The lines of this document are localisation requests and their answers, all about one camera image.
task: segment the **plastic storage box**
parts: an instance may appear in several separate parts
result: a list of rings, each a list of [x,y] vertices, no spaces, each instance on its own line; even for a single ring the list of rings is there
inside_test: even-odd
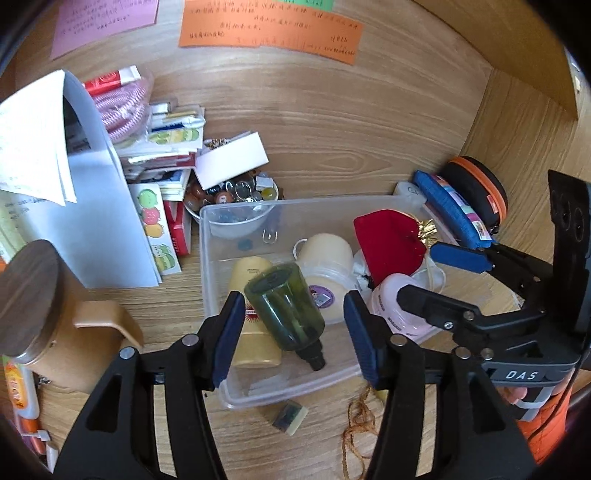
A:
[[[228,295],[234,262],[258,255],[274,264],[293,261],[294,244],[303,238],[327,232],[359,249],[353,220],[367,213],[394,209],[427,217],[423,208],[401,196],[351,196],[319,199],[280,200],[253,204],[211,205],[200,212],[200,254],[203,301],[206,317],[217,315]],[[249,218],[266,221],[254,232]],[[220,219],[236,219],[232,234],[220,231]],[[243,232],[236,230],[244,225]],[[274,243],[265,243],[271,238]],[[228,408],[249,408],[276,403],[328,387],[361,373],[344,319],[327,325],[320,337],[326,366],[317,372],[294,352],[283,352],[281,365],[272,368],[234,368],[219,388],[219,398]]]

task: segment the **red box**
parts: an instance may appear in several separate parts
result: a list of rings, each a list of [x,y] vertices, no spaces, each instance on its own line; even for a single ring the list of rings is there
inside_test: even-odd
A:
[[[164,213],[177,255],[191,253],[191,214],[184,207],[183,202],[164,202]]]

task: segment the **orange sticky note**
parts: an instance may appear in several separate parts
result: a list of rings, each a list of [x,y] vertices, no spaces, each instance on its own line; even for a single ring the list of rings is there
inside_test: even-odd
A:
[[[350,18],[284,2],[187,0],[178,44],[266,45],[352,65],[362,31],[363,24]]]

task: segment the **red cloth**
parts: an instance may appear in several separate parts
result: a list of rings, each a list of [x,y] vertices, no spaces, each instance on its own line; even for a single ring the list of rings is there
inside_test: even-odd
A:
[[[379,210],[353,221],[355,235],[376,286],[393,273],[412,275],[427,248],[418,239],[417,221],[397,210]]]
[[[564,432],[566,431],[566,414],[569,411],[571,393],[571,391],[567,393],[564,403],[560,407],[560,410],[556,412],[552,421],[530,441],[531,453],[538,464],[543,463],[548,458],[564,437]],[[550,397],[546,405],[540,409],[537,417],[532,421],[517,421],[517,425],[519,425],[526,439],[548,419],[554,411],[556,404],[560,401],[560,397],[562,397],[562,394]]]

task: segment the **wooden container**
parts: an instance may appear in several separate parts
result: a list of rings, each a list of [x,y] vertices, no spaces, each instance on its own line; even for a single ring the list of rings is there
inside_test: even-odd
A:
[[[113,357],[144,338],[113,301],[87,291],[46,240],[28,244],[0,275],[0,352],[57,385],[90,393]]]

